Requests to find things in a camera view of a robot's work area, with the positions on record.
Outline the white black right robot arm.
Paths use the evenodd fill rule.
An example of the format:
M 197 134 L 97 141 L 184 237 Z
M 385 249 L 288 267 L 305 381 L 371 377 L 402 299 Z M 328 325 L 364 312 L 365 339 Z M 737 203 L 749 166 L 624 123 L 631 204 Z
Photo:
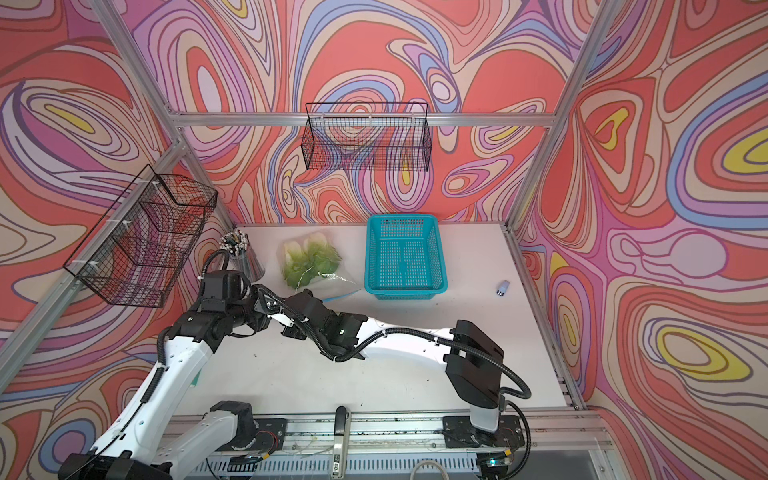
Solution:
M 452 328 L 416 329 L 330 312 L 303 321 L 301 329 L 334 363 L 403 358 L 442 370 L 469 406 L 471 426 L 485 433 L 498 430 L 504 395 L 532 397 L 525 381 L 504 364 L 503 349 L 467 320 Z

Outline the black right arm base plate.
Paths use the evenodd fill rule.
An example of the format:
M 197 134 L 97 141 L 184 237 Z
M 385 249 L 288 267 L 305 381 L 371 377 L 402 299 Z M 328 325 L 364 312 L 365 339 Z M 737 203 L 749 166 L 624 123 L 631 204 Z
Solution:
M 441 433 L 449 449 L 488 447 L 516 451 L 526 445 L 525 430 L 517 415 L 502 415 L 494 433 L 474 427 L 468 416 L 444 416 Z

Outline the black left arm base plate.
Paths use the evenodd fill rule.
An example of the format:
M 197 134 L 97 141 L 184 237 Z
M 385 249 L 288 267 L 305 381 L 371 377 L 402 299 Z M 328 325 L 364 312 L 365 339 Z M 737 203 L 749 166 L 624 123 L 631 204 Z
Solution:
M 233 440 L 225 449 L 273 454 L 283 448 L 287 424 L 286 418 L 256 419 L 256 430 L 250 439 Z

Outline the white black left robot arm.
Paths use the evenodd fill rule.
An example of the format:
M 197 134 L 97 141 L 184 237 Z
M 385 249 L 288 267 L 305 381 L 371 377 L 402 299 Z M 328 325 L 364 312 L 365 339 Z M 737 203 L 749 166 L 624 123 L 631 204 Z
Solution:
M 286 336 L 311 339 L 332 360 L 346 351 L 341 317 L 304 290 L 280 297 L 248 284 L 235 270 L 207 273 L 198 298 L 158 336 L 157 360 L 138 392 L 84 454 L 71 454 L 61 479 L 184 479 L 221 447 L 249 451 L 259 427 L 247 402 L 220 401 L 190 431 L 167 447 L 162 436 L 194 378 L 236 328 L 258 333 L 271 321 Z

